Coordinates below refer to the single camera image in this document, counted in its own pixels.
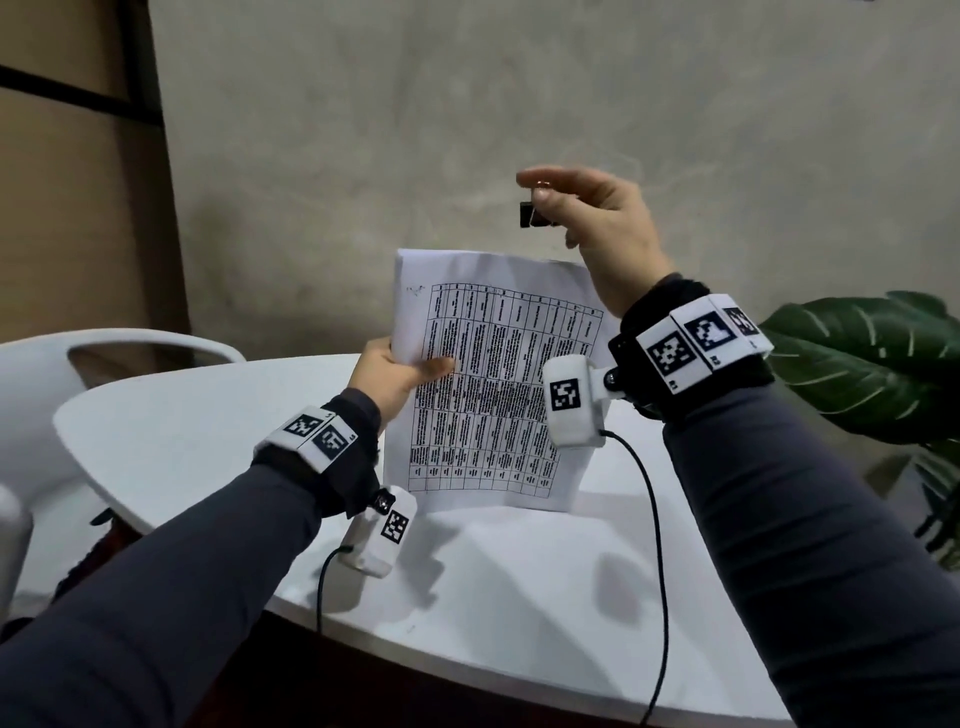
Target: hand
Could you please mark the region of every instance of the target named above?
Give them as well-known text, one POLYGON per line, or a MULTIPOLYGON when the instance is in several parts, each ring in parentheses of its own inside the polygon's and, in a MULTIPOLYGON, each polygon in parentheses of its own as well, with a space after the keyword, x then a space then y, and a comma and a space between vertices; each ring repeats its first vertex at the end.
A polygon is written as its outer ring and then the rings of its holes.
POLYGON ((414 366, 397 364, 390 351, 390 339, 373 339, 360 354, 347 387, 359 389, 380 408, 380 432, 383 432, 387 423, 400 414, 416 387, 450 374, 455 365, 449 356, 428 359, 414 366))
POLYGON ((516 183, 534 190, 537 212, 566 228, 567 248, 580 248, 593 287, 614 316, 623 318, 676 272, 633 182, 595 169, 541 166, 517 172, 516 183))

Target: person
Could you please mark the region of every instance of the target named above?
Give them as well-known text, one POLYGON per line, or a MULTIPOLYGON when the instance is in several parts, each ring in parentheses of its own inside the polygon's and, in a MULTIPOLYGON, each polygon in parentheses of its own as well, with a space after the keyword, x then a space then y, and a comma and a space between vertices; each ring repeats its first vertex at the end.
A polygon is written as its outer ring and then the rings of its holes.
MULTIPOLYGON (((707 290, 678 275, 635 184, 555 166, 516 180, 566 228, 625 328, 707 290)), ((801 728, 955 728, 960 593, 752 359, 745 376, 667 411, 663 438, 784 704, 801 728)), ((452 367, 398 364, 379 339, 326 406, 373 460, 410 392, 452 367)), ((121 552, 0 648, 0 725, 183 724, 322 518, 344 510, 344 477, 254 461, 121 552)))

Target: black wristband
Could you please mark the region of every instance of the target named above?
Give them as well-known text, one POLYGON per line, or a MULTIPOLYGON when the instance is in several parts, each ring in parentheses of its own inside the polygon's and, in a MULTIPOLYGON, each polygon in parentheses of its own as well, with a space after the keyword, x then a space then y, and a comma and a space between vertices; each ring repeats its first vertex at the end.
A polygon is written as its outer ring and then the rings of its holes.
POLYGON ((324 517, 346 511, 348 518, 352 518, 370 505, 380 489, 373 470, 380 412, 367 395, 355 389, 347 389, 334 397, 324 409, 340 415, 357 433, 357 441, 323 473, 317 473, 295 452, 276 445, 259 450, 252 465, 272 468, 309 491, 317 499, 324 517))
POLYGON ((673 274, 634 303, 623 317, 621 333, 611 340, 610 351, 619 370, 618 385, 640 414, 675 421, 734 389, 766 386, 774 381, 763 357, 758 355, 740 359, 680 394, 673 394, 666 386, 636 338, 670 311, 709 293, 710 289, 702 283, 673 274))

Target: table grid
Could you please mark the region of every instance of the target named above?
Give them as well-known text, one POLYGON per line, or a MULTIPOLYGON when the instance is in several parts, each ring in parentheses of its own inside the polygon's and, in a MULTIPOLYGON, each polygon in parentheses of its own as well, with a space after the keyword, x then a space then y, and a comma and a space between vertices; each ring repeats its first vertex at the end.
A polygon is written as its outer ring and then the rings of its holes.
POLYGON ((434 285, 422 355, 454 356, 457 368, 415 394, 410 490, 549 497, 558 453, 540 373, 552 356, 590 356, 603 314, 494 286, 434 285))

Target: person's left hand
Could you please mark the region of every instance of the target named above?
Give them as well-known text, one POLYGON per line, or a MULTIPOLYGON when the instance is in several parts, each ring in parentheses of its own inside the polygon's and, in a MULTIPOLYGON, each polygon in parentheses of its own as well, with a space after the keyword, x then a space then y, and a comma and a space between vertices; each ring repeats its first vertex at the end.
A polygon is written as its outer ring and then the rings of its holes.
POLYGON ((413 366, 397 364, 390 351, 390 339, 373 339, 360 354, 347 387, 359 389, 380 408, 383 432, 387 423, 400 414, 416 387, 450 374, 455 366, 456 361, 450 356, 438 356, 413 366))

